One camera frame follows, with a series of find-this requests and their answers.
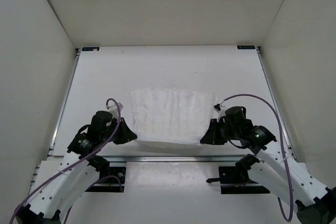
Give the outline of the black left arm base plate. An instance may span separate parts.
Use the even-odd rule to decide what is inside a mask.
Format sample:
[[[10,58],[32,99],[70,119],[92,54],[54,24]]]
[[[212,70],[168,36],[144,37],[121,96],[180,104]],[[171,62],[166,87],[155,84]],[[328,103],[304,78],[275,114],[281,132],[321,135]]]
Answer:
[[[108,168],[100,172],[99,179],[86,192],[123,193],[126,171],[126,163],[110,163]]]

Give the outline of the white skirt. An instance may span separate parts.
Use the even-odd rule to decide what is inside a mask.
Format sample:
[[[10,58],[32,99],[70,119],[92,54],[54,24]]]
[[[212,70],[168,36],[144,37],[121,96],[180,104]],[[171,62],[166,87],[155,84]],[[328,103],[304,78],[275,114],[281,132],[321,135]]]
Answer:
[[[138,141],[160,148],[200,145],[216,96],[213,92],[146,88],[131,92],[133,131]]]

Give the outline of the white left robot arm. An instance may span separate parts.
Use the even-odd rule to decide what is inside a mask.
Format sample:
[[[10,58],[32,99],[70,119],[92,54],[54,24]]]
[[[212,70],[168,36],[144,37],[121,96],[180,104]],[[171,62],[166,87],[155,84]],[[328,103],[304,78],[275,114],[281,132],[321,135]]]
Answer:
[[[112,184],[123,192],[124,168],[112,168],[98,152],[109,142],[136,140],[124,118],[98,111],[69,144],[58,170],[25,199],[14,216],[18,223],[66,223],[75,201],[91,187]]]

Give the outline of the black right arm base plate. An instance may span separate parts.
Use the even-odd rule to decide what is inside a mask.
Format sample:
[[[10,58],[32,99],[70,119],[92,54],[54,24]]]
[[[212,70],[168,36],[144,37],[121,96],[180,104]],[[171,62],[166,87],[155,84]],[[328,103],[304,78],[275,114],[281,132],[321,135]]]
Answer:
[[[246,171],[236,166],[219,166],[218,177],[208,178],[208,184],[219,183],[222,195],[269,194],[270,191],[250,180]]]

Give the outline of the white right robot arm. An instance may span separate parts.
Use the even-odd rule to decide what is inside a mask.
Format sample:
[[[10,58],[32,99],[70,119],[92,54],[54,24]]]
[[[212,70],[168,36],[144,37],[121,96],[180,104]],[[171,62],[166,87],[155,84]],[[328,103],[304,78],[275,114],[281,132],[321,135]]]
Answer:
[[[277,196],[285,221],[294,216],[300,223],[331,223],[335,220],[335,188],[328,188],[285,151],[283,139],[264,126],[253,125],[246,108],[214,106],[218,113],[201,139],[202,144],[223,145],[227,142],[250,152],[235,164],[239,186],[256,182]],[[286,203],[289,212],[282,206]]]

